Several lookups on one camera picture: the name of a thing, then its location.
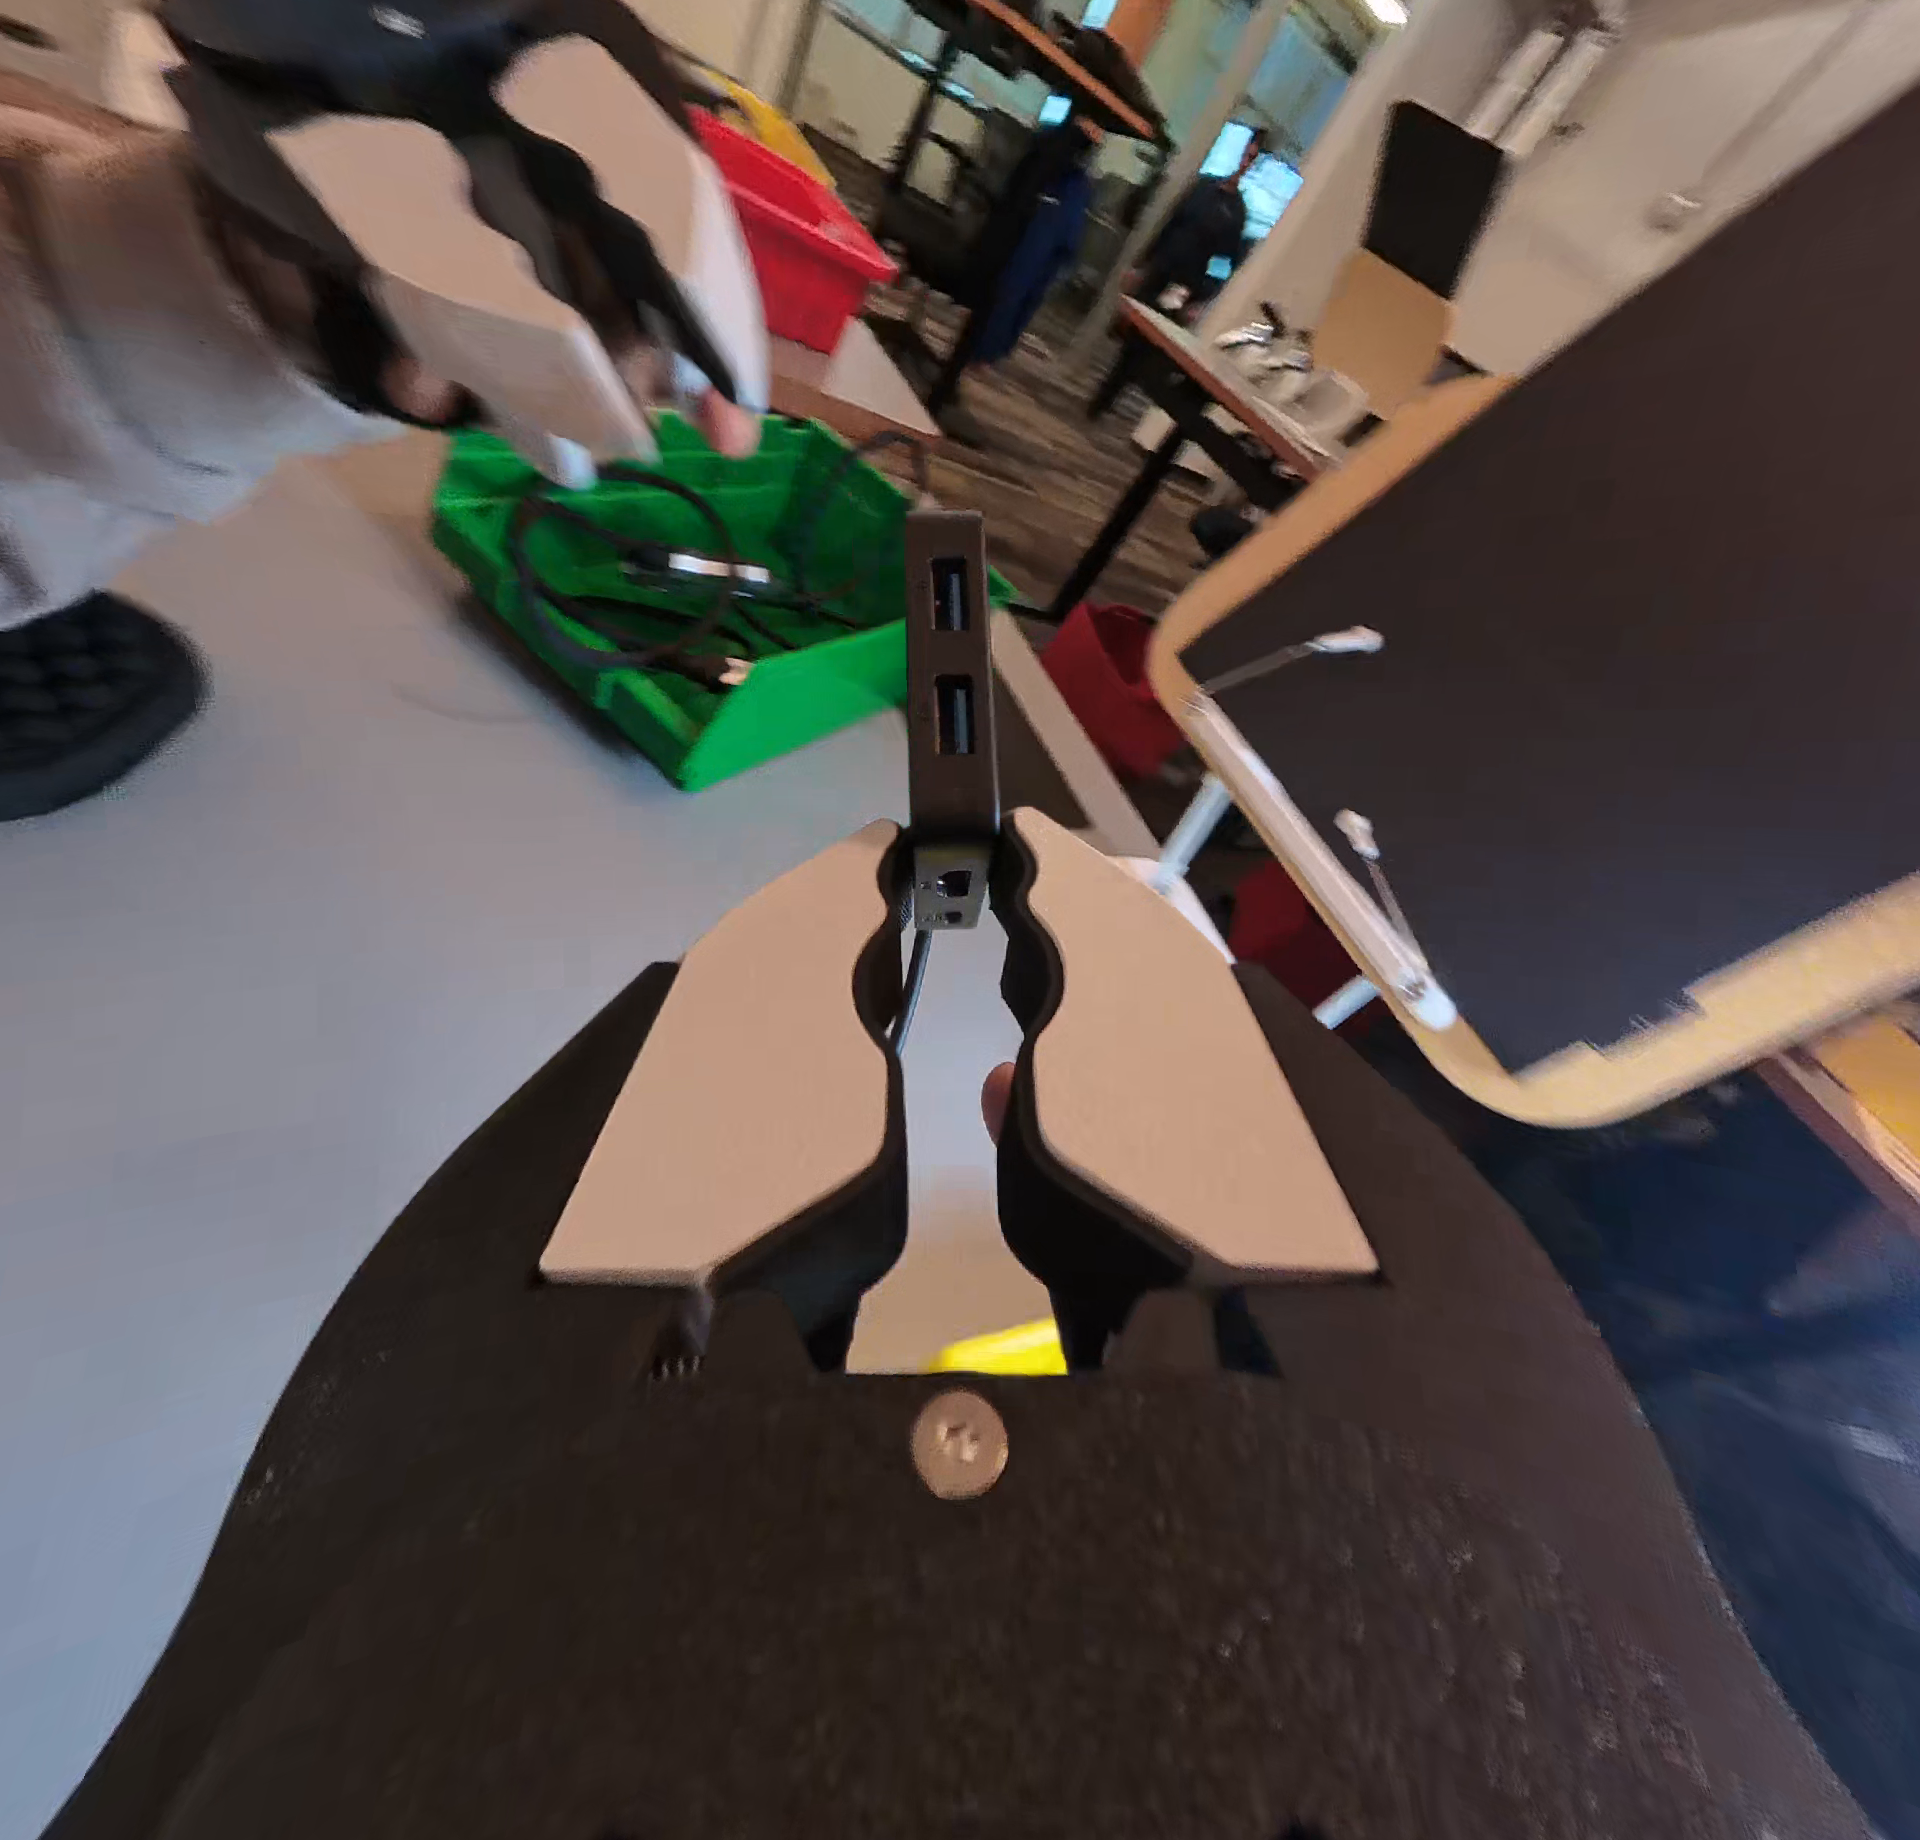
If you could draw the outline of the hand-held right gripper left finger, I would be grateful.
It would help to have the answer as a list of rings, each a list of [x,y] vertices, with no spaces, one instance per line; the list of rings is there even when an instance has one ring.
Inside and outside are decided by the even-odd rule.
[[[562,1214],[548,1285],[775,1298],[844,1364],[908,1235],[892,1026],[900,825],[879,818],[768,884],[676,967]]]

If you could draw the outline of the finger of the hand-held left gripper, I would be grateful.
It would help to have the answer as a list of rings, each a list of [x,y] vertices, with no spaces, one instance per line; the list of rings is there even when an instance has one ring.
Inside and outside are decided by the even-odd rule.
[[[770,341],[733,195],[653,36],[547,36],[501,75],[525,182],[646,406],[770,406]]]
[[[468,164],[427,124],[326,116],[274,132],[277,158],[369,270],[414,360],[464,388],[493,434],[563,489],[655,436],[587,318],[471,203]]]

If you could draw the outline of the yellow plastic bin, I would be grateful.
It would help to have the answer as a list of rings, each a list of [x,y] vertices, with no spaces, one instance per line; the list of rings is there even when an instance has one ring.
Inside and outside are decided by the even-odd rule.
[[[929,1374],[1046,1378],[1070,1374],[1052,1317],[976,1333],[939,1348]]]

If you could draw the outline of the black usb hub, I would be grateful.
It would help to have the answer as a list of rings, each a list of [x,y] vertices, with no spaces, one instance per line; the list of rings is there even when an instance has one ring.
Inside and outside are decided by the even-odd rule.
[[[902,533],[913,925],[961,932],[988,906],[1001,829],[986,535],[948,510]]]

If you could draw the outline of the green plastic bin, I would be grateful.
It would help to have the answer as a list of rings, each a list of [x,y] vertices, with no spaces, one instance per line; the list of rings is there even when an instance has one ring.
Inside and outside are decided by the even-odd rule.
[[[680,415],[661,455],[563,489],[503,440],[450,438],[431,533],[525,653],[682,794],[900,707],[904,522],[917,499],[876,458],[775,418],[744,458]]]

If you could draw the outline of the person's left forearm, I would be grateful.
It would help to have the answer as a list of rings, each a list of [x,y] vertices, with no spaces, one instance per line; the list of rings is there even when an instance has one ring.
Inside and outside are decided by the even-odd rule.
[[[3,81],[3,629],[107,590],[280,462],[398,436],[228,268],[179,135]]]

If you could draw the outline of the person's left hand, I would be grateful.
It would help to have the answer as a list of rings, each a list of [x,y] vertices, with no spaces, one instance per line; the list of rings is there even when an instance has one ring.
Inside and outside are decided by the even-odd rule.
[[[465,388],[400,347],[353,275],[308,264],[289,239],[201,172],[190,179],[195,208],[228,277],[305,377],[365,418],[431,434],[482,423]]]

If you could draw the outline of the small yellow bin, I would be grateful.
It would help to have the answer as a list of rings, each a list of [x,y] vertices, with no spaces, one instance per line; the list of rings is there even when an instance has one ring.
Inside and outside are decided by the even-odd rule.
[[[775,106],[757,97],[751,89],[728,75],[710,75],[708,80],[713,86],[718,101],[713,111],[721,119],[751,135],[768,153],[804,172],[805,179],[828,194],[839,195],[839,184],[821,155],[809,143],[802,128]]]

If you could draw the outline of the red bag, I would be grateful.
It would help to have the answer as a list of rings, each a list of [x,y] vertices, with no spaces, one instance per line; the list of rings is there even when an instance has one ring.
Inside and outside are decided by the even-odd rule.
[[[1123,780],[1159,777],[1183,738],[1147,676],[1157,620],[1128,605],[1084,603],[1039,661],[1093,749]]]
[[[1275,859],[1237,885],[1229,948],[1237,964],[1262,969],[1309,1011],[1358,981],[1344,946]]]

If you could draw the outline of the blue jacket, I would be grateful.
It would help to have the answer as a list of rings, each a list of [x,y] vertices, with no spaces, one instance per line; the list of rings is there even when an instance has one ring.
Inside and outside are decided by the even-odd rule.
[[[996,365],[1014,353],[1056,282],[1084,245],[1096,179],[1084,156],[1041,167],[1028,187],[1009,188],[996,214],[1012,214],[996,233],[991,273],[973,293],[963,367]]]

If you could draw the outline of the black standing desk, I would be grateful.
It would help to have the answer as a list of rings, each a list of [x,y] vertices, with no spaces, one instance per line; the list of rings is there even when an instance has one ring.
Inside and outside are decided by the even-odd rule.
[[[1165,150],[1168,128],[1134,59],[1106,30],[1061,16],[1041,21],[1015,0],[907,2],[913,16],[939,28],[941,42],[885,176],[872,233],[900,251],[921,290],[948,299],[964,315],[923,394],[926,412],[939,420],[980,360],[995,300],[1048,188],[1070,172],[1083,173],[1097,141],[1114,138]],[[1012,172],[988,195],[978,221],[913,191],[934,106],[963,57],[981,59],[1006,78],[1041,78],[1048,97],[1068,103],[1061,127],[1024,135]]]

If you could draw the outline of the black mesh wrist rest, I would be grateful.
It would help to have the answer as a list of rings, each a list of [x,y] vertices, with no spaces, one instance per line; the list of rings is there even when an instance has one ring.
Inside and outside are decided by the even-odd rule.
[[[109,593],[3,634],[3,824],[61,814],[163,750],[201,710],[200,653]]]

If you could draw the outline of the brown wooden desk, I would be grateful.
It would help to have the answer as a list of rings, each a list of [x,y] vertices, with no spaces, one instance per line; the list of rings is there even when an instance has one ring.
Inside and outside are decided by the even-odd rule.
[[[1258,510],[1274,510],[1349,457],[1337,438],[1321,438],[1270,406],[1229,358],[1157,311],[1125,299],[1123,332],[1142,347],[1139,388],[1168,418],[1159,444],[1141,463],[1125,503],[1142,512],[1187,450]]]

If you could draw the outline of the black board with wooden edge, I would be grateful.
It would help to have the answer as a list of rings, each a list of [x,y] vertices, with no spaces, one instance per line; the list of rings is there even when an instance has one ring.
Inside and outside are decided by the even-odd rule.
[[[1916,990],[1918,101],[1523,380],[1409,403],[1187,590],[1173,697],[1372,818],[1484,1108],[1594,1130]]]

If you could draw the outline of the tan and black chair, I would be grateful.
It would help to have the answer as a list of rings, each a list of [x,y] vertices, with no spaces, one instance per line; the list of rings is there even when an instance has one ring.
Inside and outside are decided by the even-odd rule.
[[[1455,297],[1506,173],[1505,150],[1431,107],[1393,103],[1356,251],[1321,311],[1313,369],[1386,420],[1427,388]]]

